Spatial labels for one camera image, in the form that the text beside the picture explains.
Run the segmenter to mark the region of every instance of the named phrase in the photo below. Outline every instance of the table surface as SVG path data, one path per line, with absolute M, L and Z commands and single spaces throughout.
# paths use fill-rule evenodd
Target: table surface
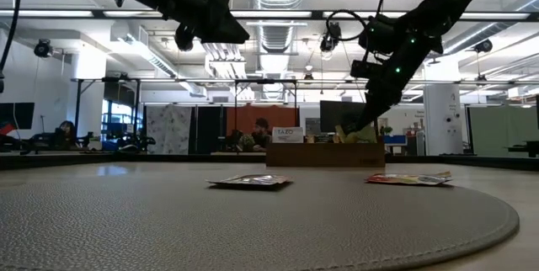
M 128 163 L 74 165 L 0 172 L 0 188 L 24 183 L 64 181 L 96 176 L 163 176 L 181 169 L 244 169 L 257 173 L 264 164 L 218 163 Z M 305 168 L 305 171 L 324 169 Z M 351 169 L 379 173 L 381 169 Z M 496 196 L 512 205 L 520 215 L 520 232 L 503 244 L 487 251 L 421 270 L 532 270 L 539 265 L 539 173 L 480 167 L 438 164 L 387 164 L 387 173 L 439 173 L 451 171 L 452 184 Z

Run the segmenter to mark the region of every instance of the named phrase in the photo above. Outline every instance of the snack packet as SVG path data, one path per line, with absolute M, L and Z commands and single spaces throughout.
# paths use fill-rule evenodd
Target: snack packet
M 447 183 L 451 181 L 451 172 L 444 172 L 438 174 L 375 174 L 366 179 L 367 183 L 402 183 L 411 185 L 429 185 L 436 186 L 441 183 Z
M 233 178 L 223 179 L 221 181 L 206 180 L 206 182 L 214 183 L 216 185 L 221 185 L 221 186 L 229 186 L 229 187 L 232 187 L 233 185 L 237 185 L 237 187 L 239 188 L 241 188 L 241 186 L 274 187 L 277 185 L 282 185 L 283 183 L 290 183 L 291 179 L 285 176 L 274 175 L 274 174 L 253 174 L 253 175 L 236 176 Z

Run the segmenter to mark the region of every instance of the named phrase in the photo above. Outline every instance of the computer screen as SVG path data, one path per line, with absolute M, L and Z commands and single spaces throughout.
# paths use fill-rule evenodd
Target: computer screen
M 335 132 L 335 126 L 343 126 L 345 133 L 353 130 L 354 119 L 360 117 L 364 103 L 320 101 L 320 130 Z

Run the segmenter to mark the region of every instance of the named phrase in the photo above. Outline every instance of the white column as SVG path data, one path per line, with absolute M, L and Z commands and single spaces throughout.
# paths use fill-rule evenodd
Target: white column
M 88 47 L 72 57 L 73 78 L 95 79 L 105 76 L 107 56 L 102 51 Z M 87 85 L 89 85 L 89 82 L 83 83 L 82 89 L 85 89 Z M 95 82 L 81 95 L 78 136 L 85 136 L 88 132 L 93 132 L 97 136 L 101 134 L 103 97 L 104 83 L 102 82 Z M 73 123 L 75 123 L 76 104 L 77 82 L 72 82 L 67 118 Z
M 425 64 L 424 77 L 430 81 L 460 80 L 458 60 L 439 59 Z M 461 102 L 458 85 L 427 85 L 424 88 L 426 142 L 428 155 L 462 153 Z

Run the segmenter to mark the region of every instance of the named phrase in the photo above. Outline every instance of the blue object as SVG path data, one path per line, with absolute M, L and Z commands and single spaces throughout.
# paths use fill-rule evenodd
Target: blue object
M 408 137 L 405 135 L 385 135 L 384 143 L 390 145 L 407 145 Z

